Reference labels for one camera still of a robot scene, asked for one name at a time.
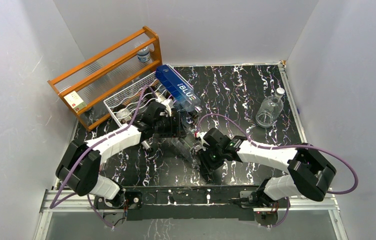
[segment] plastic bottle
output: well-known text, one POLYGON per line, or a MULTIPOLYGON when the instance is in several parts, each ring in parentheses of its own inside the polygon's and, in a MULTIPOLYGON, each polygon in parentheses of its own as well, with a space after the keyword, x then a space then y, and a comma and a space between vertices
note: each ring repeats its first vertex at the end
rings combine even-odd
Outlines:
POLYGON ((259 126, 268 128, 277 121, 278 116, 284 108, 284 103, 281 100, 284 94, 285 90, 279 87, 276 89, 275 94, 268 96, 263 100, 260 109, 255 116, 255 121, 259 126))

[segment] aluminum frame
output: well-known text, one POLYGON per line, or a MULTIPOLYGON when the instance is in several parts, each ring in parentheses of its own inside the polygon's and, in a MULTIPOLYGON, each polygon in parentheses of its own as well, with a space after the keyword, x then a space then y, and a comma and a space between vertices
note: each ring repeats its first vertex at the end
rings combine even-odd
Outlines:
MULTIPOLYGON (((212 65, 212 66, 229 66, 234 64, 221 64, 221 65, 212 65)), ((295 124, 297 126, 300 139, 303 142, 307 142, 305 131, 303 129, 300 116, 296 107, 296 104, 294 102, 294 97, 291 92, 291 88, 288 82, 287 73, 285 71, 285 65, 283 64, 283 61, 275 62, 275 63, 244 63, 244 64, 238 64, 238 65, 277 65, 279 69, 279 73, 282 78, 282 83, 285 87, 285 92, 288 97, 288 101, 291 106, 291 111, 294 116, 295 124)), ((174 66, 174 67, 204 67, 204 66, 210 66, 210 65, 181 65, 181 66, 174 66)), ((73 130, 73 134, 76 132, 76 125, 73 130)), ((54 184, 54 188, 56 188, 58 185, 58 179, 56 180, 54 184)), ((51 218, 54 212, 91 212, 91 206, 88 202, 88 199, 86 196, 72 196, 68 200, 64 201, 62 204, 57 206, 54 209, 49 209, 49 205, 51 204, 51 201, 53 200, 55 194, 57 193, 57 190, 47 190, 45 191, 44 198, 42 200, 41 208, 40 208, 40 216, 39 216, 39 222, 38 226, 35 232, 34 240, 45 240, 47 237, 47 233, 49 230, 51 218)), ((59 199, 73 193, 72 190, 63 190, 61 192, 61 195, 59 199)), ((336 235, 336 238, 338 240, 347 240, 347 234, 340 216, 340 208, 338 206, 337 199, 335 195, 333 194, 327 194, 322 202, 316 202, 312 201, 308 198, 305 198, 304 196, 293 196, 290 198, 290 211, 316 211, 316 210, 327 210, 329 213, 329 216, 331 218, 331 223, 334 228, 334 232, 336 235)), ((253 208, 253 211, 260 212, 260 211, 270 211, 271 208, 253 208)), ((122 209, 111 209, 111 210, 100 210, 100 213, 120 213, 123 212, 122 209)))

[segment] wooden rack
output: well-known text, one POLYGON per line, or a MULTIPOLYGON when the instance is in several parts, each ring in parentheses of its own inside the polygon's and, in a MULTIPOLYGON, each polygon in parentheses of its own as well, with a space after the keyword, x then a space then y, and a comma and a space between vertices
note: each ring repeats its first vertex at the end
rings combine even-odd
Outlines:
POLYGON ((94 105, 100 103, 102 100, 104 100, 106 97, 111 96, 113 93, 115 93, 120 88, 124 87, 127 83, 130 81, 138 78, 144 73, 147 73, 148 71, 154 72, 158 66, 162 65, 162 54, 160 51, 160 43, 159 43, 159 36, 152 31, 149 27, 144 26, 141 30, 133 33, 132 35, 126 37, 125 39, 117 42, 116 44, 110 46, 109 48, 103 50, 102 52, 98 53, 97 55, 91 57, 90 59, 82 62, 81 64, 75 66, 74 68, 70 69, 69 71, 63 73, 59 77, 49 80, 48 83, 52 87, 52 89, 57 93, 58 97, 61 98, 61 100, 67 105, 67 107, 73 112, 73 114, 77 117, 79 122, 88 130, 91 131, 92 129, 96 128, 100 123, 104 122, 110 117, 110 114, 104 114, 99 119, 97 119, 92 124, 88 124, 81 115, 84 114, 86 111, 88 111, 91 107, 94 105), (90 64, 93 64, 95 61, 98 61, 102 57, 106 56, 110 52, 118 49, 119 47, 127 44, 129 41, 134 40, 135 38, 145 34, 149 40, 143 42, 142 44, 138 45, 137 47, 133 47, 132 50, 126 52, 125 54, 121 55, 117 59, 111 61, 110 63, 106 64, 105 66, 101 67, 99 70, 96 70, 92 74, 89 74, 86 77, 81 77, 81 79, 78 79, 78 82, 76 84, 73 84, 70 87, 66 87, 65 89, 59 90, 56 85, 60 83, 63 80, 66 80, 68 77, 72 76, 78 71, 86 71, 85 67, 89 67, 90 64), (116 69, 120 65, 126 63, 128 60, 131 60, 132 58, 137 56, 138 51, 141 49, 148 47, 150 45, 153 45, 154 50, 150 49, 150 55, 151 55, 151 63, 145 65, 142 68, 137 69, 137 72, 132 74, 130 77, 126 79, 122 79, 118 84, 114 85, 112 88, 104 91, 100 96, 96 97, 94 100, 87 103, 86 107, 80 109, 78 112, 73 110, 73 108, 68 104, 68 102, 65 100, 65 96, 72 93, 73 91, 78 92, 85 88, 88 85, 93 84, 95 81, 109 73, 110 71, 116 69))

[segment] dish rack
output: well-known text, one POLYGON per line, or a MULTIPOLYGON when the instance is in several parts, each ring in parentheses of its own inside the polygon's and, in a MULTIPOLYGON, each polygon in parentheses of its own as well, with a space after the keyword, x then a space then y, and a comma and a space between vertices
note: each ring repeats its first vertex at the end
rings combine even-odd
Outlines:
MULTIPOLYGON (((156 92, 158 91, 160 95, 163 95, 166 91, 165 87, 156 78, 156 72, 153 72, 147 75, 146 77, 132 83, 128 87, 120 90, 119 92, 116 92, 115 94, 113 94, 112 96, 108 97, 107 99, 103 101, 105 107, 108 110, 108 113, 117 123, 117 125, 119 125, 119 127, 121 127, 123 124, 122 118, 119 119, 116 116, 116 113, 118 113, 119 110, 123 109, 123 108, 119 109, 119 106, 125 105, 126 106, 125 108, 129 110, 131 114, 133 114, 135 109, 137 108, 137 103, 140 100, 140 93, 144 86, 154 86, 156 89, 156 92)), ((141 102, 139 111, 141 112, 144 111, 146 109, 148 102, 149 100, 147 98, 144 98, 144 100, 141 102)))
POLYGON ((48 83, 79 122, 91 131, 110 117, 110 111, 102 103, 105 98, 115 96, 116 91, 156 71, 160 65, 159 36, 144 26, 48 83), (140 62, 137 53, 146 47, 151 59, 140 62))

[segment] clear glass bottle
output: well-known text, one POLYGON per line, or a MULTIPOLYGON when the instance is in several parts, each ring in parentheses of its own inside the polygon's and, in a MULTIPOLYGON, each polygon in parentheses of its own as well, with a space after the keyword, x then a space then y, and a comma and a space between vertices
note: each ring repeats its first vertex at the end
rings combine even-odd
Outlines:
POLYGON ((284 103, 281 100, 284 94, 285 90, 282 87, 279 87, 273 95, 268 96, 263 100, 260 109, 255 116, 255 121, 259 126, 268 128, 276 122, 284 108, 284 103))

